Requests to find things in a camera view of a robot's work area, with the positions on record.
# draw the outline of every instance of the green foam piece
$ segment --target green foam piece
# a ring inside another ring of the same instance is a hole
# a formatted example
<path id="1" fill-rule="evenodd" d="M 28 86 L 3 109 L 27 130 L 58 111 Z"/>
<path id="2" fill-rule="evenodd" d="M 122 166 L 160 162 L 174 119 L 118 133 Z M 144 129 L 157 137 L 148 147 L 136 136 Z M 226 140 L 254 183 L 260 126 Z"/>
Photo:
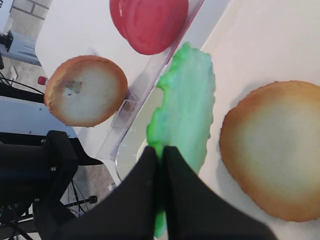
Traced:
<path id="1" fill-rule="evenodd" d="M 155 148 L 160 160 L 164 146 L 177 147 L 198 174 L 205 162 L 214 121 L 216 83 L 211 56 L 185 43 L 157 87 L 163 90 L 163 100 L 147 126 L 148 145 Z M 155 236 L 161 236 L 165 229 L 166 214 L 160 211 Z"/>

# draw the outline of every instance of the round cookie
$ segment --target round cookie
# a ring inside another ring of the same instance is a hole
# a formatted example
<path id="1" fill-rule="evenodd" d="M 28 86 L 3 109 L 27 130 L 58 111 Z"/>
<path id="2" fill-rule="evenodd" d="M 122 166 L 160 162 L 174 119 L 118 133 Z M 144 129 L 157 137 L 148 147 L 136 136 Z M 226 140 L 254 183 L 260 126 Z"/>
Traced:
<path id="1" fill-rule="evenodd" d="M 224 165 L 268 214 L 320 217 L 320 87 L 274 82 L 247 95 L 224 118 Z"/>
<path id="2" fill-rule="evenodd" d="M 65 124 L 93 127 L 120 108 L 127 91 L 127 78 L 114 62 L 94 55 L 77 56 L 54 72 L 44 102 Z"/>

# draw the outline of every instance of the red round object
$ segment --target red round object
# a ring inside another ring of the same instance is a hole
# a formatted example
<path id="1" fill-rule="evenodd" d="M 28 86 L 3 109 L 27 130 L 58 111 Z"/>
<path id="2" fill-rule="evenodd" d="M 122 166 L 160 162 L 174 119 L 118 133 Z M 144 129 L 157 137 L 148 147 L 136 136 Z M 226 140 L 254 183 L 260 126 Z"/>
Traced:
<path id="1" fill-rule="evenodd" d="M 182 31 L 188 8 L 188 0 L 129 0 L 122 8 L 125 37 L 138 53 L 161 53 Z"/>
<path id="2" fill-rule="evenodd" d="M 38 84 L 39 85 L 46 85 L 46 81 L 47 81 L 47 78 L 45 76 L 38 77 Z"/>
<path id="3" fill-rule="evenodd" d="M 126 34 L 123 27 L 123 12 L 127 3 L 128 0 L 110 0 L 110 13 L 113 24 L 124 38 L 126 38 Z"/>

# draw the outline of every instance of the white surface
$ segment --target white surface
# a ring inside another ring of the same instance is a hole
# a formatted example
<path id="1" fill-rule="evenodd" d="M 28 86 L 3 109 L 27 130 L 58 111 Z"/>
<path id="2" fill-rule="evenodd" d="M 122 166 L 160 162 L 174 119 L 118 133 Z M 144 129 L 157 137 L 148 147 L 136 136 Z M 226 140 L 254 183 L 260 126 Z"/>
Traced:
<path id="1" fill-rule="evenodd" d="M 229 0 L 207 0 L 186 33 L 185 41 L 202 47 L 228 3 Z M 150 56 L 135 52 L 119 34 L 110 16 L 109 1 L 54 0 L 35 46 L 46 75 L 50 77 L 64 61 L 86 55 L 90 48 L 118 64 L 129 85 L 150 60 Z M 94 128 L 75 128 L 89 156 L 95 158 L 99 153 L 111 121 L 112 118 Z"/>
<path id="2" fill-rule="evenodd" d="M 243 212 L 267 223 L 279 240 L 318 240 L 320 220 L 286 222 L 267 215 L 228 174 L 219 153 L 224 116 L 250 91 L 274 81 L 320 85 L 320 1 L 234 0 L 203 51 L 216 76 L 211 139 L 200 177 Z"/>
<path id="3" fill-rule="evenodd" d="M 56 119 L 42 103 L 0 96 L 0 113 L 1 133 L 46 136 L 56 130 L 77 137 L 72 127 Z"/>
<path id="4" fill-rule="evenodd" d="M 9 16 L 10 9 L 14 0 L 2 0 L 2 6 L 0 7 L 0 34 L 5 32 Z"/>

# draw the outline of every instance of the black bracket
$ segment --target black bracket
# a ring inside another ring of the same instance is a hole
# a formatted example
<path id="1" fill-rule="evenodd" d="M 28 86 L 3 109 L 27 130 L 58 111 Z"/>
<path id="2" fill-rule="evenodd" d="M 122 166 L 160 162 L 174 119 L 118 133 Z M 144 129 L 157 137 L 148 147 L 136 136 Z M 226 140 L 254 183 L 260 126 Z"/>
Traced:
<path id="1" fill-rule="evenodd" d="M 7 35 L 0 34 L 0 44 L 5 46 L 7 52 L 9 52 L 12 42 L 14 41 L 14 36 L 11 31 L 7 33 Z"/>

